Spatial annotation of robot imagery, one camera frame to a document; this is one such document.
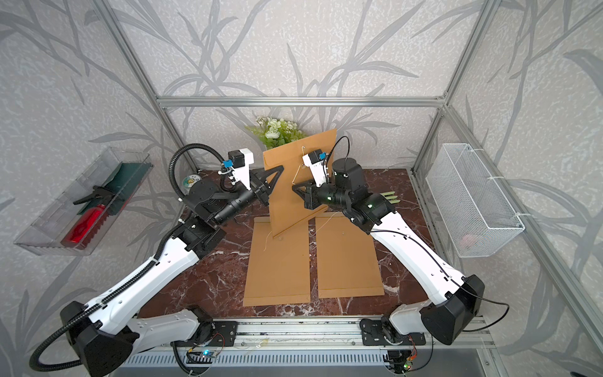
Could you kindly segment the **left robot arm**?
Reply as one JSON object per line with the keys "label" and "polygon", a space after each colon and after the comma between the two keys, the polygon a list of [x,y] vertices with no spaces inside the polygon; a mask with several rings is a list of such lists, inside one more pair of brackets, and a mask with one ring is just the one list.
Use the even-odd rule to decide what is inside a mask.
{"label": "left robot arm", "polygon": [[[178,160],[189,150],[202,149],[221,164],[232,190],[213,182],[196,182],[183,193],[175,177]],[[84,366],[91,376],[106,376],[132,354],[169,342],[199,340],[211,321],[201,309],[138,320],[136,314],[169,282],[209,255],[225,237],[223,225],[254,201],[269,205],[269,197],[284,172],[250,168],[249,149],[223,158],[212,147],[192,143],[181,147],[168,165],[168,178],[178,199],[191,215],[165,233],[155,254],[103,294],[82,304],[72,302],[61,311],[63,325],[33,351],[29,367],[35,372],[57,372]]]}

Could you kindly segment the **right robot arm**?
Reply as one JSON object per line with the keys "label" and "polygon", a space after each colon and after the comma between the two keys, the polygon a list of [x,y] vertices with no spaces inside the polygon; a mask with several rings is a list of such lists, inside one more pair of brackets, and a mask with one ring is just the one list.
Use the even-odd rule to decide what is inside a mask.
{"label": "right robot arm", "polygon": [[362,166],[349,156],[333,160],[334,152],[301,149],[301,161],[310,179],[294,183],[292,190],[306,209],[327,206],[339,211],[350,223],[388,249],[421,285],[426,300],[401,305],[383,320],[384,338],[392,344],[399,337],[427,332],[450,346],[459,335],[472,333],[472,320],[483,303],[502,306],[502,315],[485,331],[504,320],[510,304],[485,298],[485,283],[477,275],[466,276],[444,261],[406,223],[397,211],[394,196],[377,193],[367,183]]}

